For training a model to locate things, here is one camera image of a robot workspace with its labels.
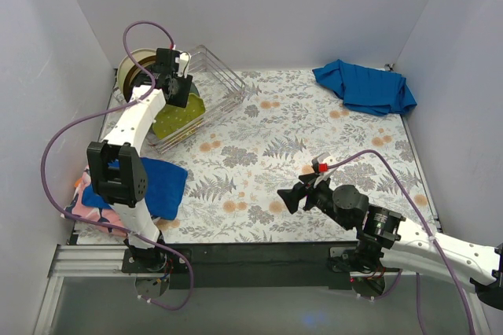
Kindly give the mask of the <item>green polka dot plate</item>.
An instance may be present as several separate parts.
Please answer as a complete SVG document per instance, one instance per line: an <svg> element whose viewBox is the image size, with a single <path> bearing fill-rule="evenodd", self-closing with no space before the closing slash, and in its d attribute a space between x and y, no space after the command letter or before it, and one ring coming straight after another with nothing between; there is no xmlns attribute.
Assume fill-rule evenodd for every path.
<svg viewBox="0 0 503 335"><path fill-rule="evenodd" d="M204 101L197 94L190 93L185 108L165 105L156 115L152 131L158 139L178 131L206 111Z"/></svg>

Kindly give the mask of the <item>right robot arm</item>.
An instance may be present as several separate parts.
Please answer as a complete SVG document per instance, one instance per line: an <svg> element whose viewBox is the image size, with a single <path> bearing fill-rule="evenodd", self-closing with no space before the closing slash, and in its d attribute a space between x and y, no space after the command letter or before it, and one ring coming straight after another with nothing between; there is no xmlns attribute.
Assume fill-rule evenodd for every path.
<svg viewBox="0 0 503 335"><path fill-rule="evenodd" d="M336 271L373 273L402 269L449 280L480 301L502 308L502 248L436 233L398 212L369 203L352 185L331 189L330 180L302 175L291 189L278 190L291 213L317 208L345 230L355 230L357 245L329 257Z"/></svg>

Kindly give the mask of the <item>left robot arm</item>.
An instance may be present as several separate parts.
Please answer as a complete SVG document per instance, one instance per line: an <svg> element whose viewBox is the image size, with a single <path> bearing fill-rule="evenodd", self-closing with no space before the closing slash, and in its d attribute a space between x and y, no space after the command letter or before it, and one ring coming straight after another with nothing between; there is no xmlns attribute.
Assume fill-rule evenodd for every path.
<svg viewBox="0 0 503 335"><path fill-rule="evenodd" d="M163 270L167 253L154 245L160 231L145 201L148 177L139 153L165 105L186 107L190 59L187 52L164 48L125 57L116 81L129 106L103 141L90 143L86 151L94 192L119 215L133 260L151 272Z"/></svg>

